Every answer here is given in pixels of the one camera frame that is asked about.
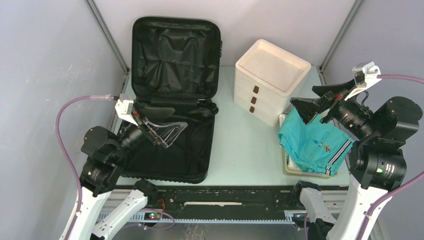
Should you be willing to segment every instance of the open suitcase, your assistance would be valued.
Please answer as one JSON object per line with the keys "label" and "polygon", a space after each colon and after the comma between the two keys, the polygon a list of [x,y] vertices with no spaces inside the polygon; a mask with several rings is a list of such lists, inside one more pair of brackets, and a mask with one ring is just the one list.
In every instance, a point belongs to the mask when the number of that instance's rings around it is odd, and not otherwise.
{"label": "open suitcase", "polygon": [[218,113],[211,98],[218,89],[221,48],[220,30],[210,21],[165,17],[135,21],[131,63],[135,108],[172,107],[175,113],[165,122],[188,126],[167,149],[141,144],[131,152],[123,176],[193,184],[206,178]]}

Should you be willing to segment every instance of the white wall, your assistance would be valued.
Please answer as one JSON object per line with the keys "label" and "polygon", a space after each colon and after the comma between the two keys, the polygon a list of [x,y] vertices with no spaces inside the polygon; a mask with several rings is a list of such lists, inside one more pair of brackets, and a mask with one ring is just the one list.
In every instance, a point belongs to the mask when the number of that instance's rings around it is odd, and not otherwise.
{"label": "white wall", "polygon": [[[328,84],[353,78],[351,69],[374,61],[382,74],[403,74],[424,78],[424,1],[367,0],[352,27],[335,52],[325,77]],[[424,85],[384,79],[369,90],[365,105],[373,111],[393,96],[415,101],[424,109]],[[420,130],[403,147],[407,163],[404,183],[424,171],[424,120]],[[424,181],[395,196],[383,209],[390,239],[422,239]]]}
{"label": "white wall", "polygon": [[97,0],[113,38],[131,66],[132,27],[145,16],[205,19],[217,24],[222,66],[265,39],[321,65],[354,0]]}
{"label": "white wall", "polygon": [[[76,184],[55,136],[67,101],[118,94],[124,72],[83,0],[9,0],[0,6],[0,238],[60,237]],[[82,102],[61,133],[80,172],[85,132],[107,127],[112,102]]]}

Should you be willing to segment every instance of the red wire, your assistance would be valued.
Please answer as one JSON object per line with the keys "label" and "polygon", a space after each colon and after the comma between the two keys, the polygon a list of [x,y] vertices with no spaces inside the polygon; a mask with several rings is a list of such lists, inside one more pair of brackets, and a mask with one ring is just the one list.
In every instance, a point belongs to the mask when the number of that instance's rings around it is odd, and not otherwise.
{"label": "red wire", "polygon": [[161,198],[161,199],[158,199],[157,201],[158,202],[162,202],[162,205],[163,205],[162,212],[164,212],[165,211],[165,208],[166,208],[165,200],[163,198]]}

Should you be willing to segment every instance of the light green table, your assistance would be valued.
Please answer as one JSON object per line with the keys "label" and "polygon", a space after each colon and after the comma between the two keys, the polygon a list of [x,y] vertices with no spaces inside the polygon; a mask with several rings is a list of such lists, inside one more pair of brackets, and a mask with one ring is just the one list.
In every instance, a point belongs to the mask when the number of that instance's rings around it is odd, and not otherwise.
{"label": "light green table", "polygon": [[[337,176],[329,179],[283,174],[283,149],[278,127],[270,127],[233,101],[234,66],[220,67],[218,91],[212,101],[218,105],[212,151],[206,179],[199,184],[157,181],[158,186],[278,186],[295,185],[299,180],[319,185],[348,186],[349,172],[343,162]],[[299,97],[317,98],[312,86],[321,85],[312,66]],[[127,94],[135,98],[128,84]],[[138,179],[121,177],[118,185],[133,185]]]}

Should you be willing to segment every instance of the teal shirt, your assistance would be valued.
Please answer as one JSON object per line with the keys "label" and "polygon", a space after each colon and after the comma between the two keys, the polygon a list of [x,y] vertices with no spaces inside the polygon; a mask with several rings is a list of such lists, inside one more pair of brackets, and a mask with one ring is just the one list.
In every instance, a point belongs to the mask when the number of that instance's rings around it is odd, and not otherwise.
{"label": "teal shirt", "polygon": [[334,176],[354,140],[331,123],[320,123],[320,115],[305,125],[296,109],[284,120],[280,145],[303,172]]}

